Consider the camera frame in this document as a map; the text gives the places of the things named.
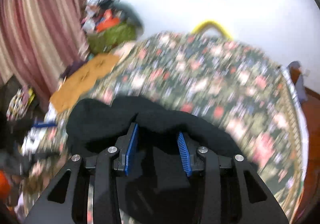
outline gray cloth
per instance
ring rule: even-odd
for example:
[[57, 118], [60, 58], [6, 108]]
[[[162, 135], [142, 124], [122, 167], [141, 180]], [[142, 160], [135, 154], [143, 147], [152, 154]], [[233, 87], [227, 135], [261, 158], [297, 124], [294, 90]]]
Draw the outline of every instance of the gray cloth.
[[[291, 62], [288, 65], [288, 68], [294, 68], [294, 69], [299, 69], [301, 67], [300, 63], [298, 61], [294, 61]], [[307, 94], [306, 94], [306, 90], [304, 87], [304, 81], [303, 81], [303, 75], [301, 74], [295, 84], [296, 87], [296, 91], [298, 94], [298, 100], [300, 102], [300, 104], [302, 104], [303, 102], [306, 102], [308, 100]]]

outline floral bedspread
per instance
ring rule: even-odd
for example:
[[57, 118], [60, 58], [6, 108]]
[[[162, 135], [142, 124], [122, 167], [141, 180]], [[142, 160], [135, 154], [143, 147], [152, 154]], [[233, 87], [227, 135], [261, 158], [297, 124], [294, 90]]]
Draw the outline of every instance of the floral bedspread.
[[[93, 97], [111, 104], [116, 95], [143, 95], [225, 129], [247, 158], [258, 164], [260, 177], [292, 221], [302, 174], [297, 114], [279, 65], [262, 51], [206, 35], [159, 33], [136, 44], [81, 99]], [[50, 139], [48, 133], [39, 147], [64, 153], [60, 165], [67, 158], [69, 113], [59, 115], [58, 131]], [[44, 188], [42, 177], [51, 178], [60, 166], [48, 160], [42, 164], [37, 182]], [[41, 193], [31, 188], [36, 187], [34, 182], [24, 185], [27, 211]], [[123, 223], [135, 223], [122, 211], [121, 217]]]

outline white wall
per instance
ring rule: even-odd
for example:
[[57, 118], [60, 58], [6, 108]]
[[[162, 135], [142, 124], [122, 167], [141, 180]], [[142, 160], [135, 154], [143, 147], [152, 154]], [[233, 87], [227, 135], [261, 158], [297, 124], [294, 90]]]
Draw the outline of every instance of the white wall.
[[306, 86], [320, 93], [320, 10], [314, 0], [125, 1], [143, 20], [144, 38], [163, 30], [188, 32], [214, 19], [283, 65], [300, 61], [311, 71]]

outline white sheet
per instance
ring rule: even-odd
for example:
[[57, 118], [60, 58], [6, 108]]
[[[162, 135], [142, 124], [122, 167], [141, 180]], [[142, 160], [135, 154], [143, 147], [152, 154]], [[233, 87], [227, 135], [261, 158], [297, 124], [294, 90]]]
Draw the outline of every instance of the white sheet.
[[295, 86], [291, 80], [290, 77], [290, 72], [288, 70], [288, 68], [282, 66], [282, 74], [284, 76], [284, 78], [287, 81], [287, 84], [289, 86], [289, 90], [291, 93], [291, 96], [293, 98], [293, 103], [297, 112], [297, 118], [298, 118], [298, 122], [299, 122], [299, 129], [300, 129], [300, 136], [301, 136], [301, 145], [302, 145], [302, 176], [301, 176], [301, 180], [304, 181], [305, 177], [306, 177], [306, 173], [307, 173], [307, 166], [308, 166], [308, 152], [309, 152], [309, 132], [307, 129], [307, 121], [306, 121], [306, 117], [302, 111], [301, 105], [299, 103], [298, 100], [298, 95], [295, 89]]

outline orange cloth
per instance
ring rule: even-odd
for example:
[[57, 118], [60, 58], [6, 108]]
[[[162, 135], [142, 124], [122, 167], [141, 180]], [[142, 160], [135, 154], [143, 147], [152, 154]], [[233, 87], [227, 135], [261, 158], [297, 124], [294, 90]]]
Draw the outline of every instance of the orange cloth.
[[100, 22], [97, 26], [96, 26], [96, 30], [98, 33], [100, 33], [103, 30], [106, 30], [110, 27], [114, 27], [117, 24], [120, 23], [120, 19], [115, 17], [112, 18], [112, 11], [111, 9], [108, 9], [105, 11], [105, 13], [103, 14], [103, 17], [105, 18], [104, 21]]
[[90, 90], [97, 79], [110, 73], [119, 61], [119, 56], [98, 54], [71, 75], [50, 98], [58, 113], [71, 109], [82, 93]]

